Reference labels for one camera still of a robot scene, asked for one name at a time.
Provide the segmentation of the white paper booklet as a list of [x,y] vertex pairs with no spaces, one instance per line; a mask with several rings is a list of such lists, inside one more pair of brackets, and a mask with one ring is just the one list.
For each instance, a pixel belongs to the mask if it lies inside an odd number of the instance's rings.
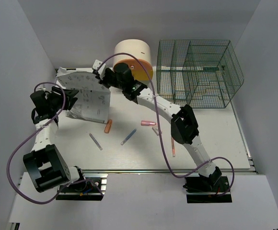
[[107,123],[111,92],[98,83],[91,68],[76,68],[66,71],[60,67],[57,71],[57,81],[68,90],[79,90],[78,98],[73,108],[66,112],[66,117]]

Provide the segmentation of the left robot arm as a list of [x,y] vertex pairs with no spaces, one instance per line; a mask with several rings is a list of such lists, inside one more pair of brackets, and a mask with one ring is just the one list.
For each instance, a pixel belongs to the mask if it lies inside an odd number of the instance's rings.
[[23,156],[23,162],[40,193],[65,184],[76,191],[86,188],[87,179],[82,170],[77,166],[69,167],[54,143],[58,130],[58,118],[54,116],[60,109],[70,110],[78,99],[78,92],[53,86],[50,92],[35,91],[30,95],[35,105],[32,120],[40,132],[31,152]]

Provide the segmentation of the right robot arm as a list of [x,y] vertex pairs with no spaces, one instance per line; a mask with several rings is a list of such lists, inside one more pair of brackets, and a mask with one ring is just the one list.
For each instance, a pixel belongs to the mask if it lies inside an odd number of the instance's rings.
[[222,173],[211,161],[199,136],[198,123],[189,105],[179,106],[154,95],[144,83],[135,80],[126,63],[119,63],[113,70],[96,61],[93,67],[98,83],[106,88],[117,88],[129,101],[142,105],[162,116],[171,125],[171,137],[188,151],[196,166],[203,187],[208,191],[215,190]]

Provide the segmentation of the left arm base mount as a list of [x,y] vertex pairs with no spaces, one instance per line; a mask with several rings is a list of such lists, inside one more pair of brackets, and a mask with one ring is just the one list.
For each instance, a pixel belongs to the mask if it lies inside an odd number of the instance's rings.
[[107,174],[90,174],[86,181],[65,187],[56,200],[60,201],[101,201],[106,191]]

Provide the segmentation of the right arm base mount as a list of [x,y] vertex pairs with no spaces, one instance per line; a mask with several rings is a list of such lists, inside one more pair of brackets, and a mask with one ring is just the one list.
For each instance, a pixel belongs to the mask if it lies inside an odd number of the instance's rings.
[[213,187],[200,177],[186,177],[183,188],[188,204],[232,203],[227,176],[222,176]]

